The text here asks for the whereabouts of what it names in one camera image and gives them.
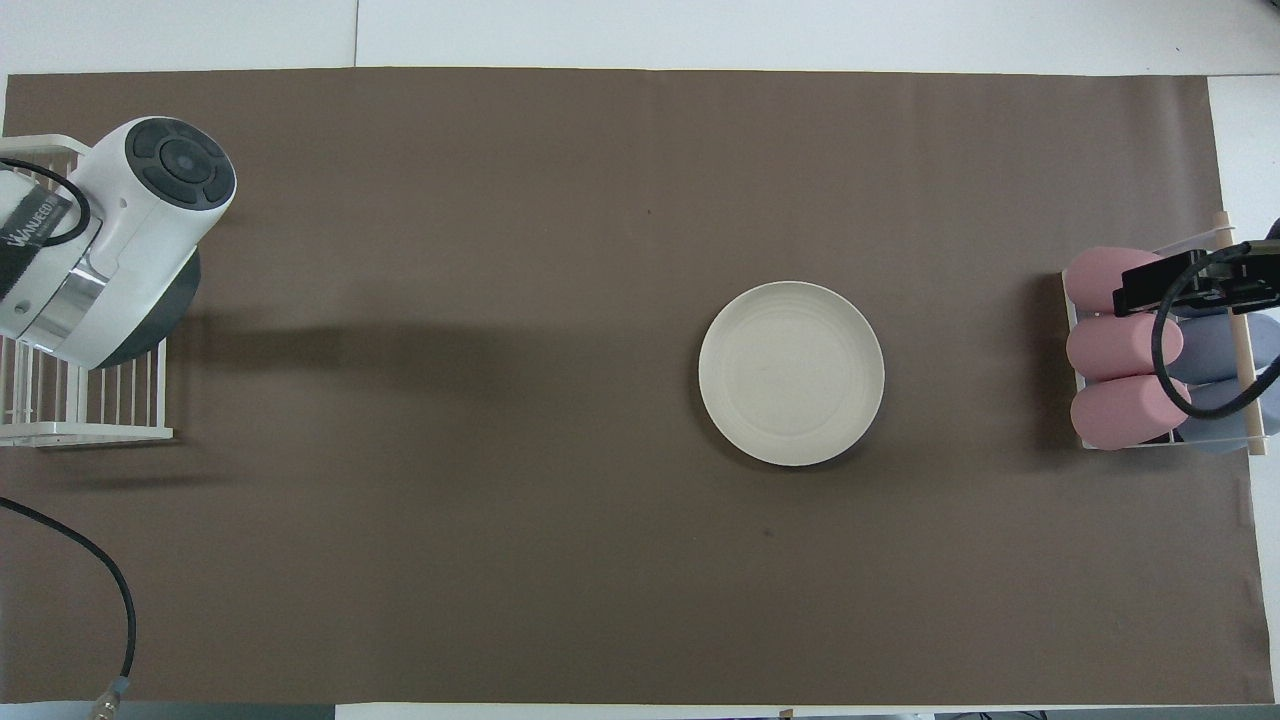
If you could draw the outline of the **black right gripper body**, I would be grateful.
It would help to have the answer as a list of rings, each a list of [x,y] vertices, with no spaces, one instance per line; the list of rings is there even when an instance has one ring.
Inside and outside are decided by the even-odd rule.
[[[1279,305],[1279,241],[1261,240],[1208,252],[1196,275],[1193,307],[1254,313]]]

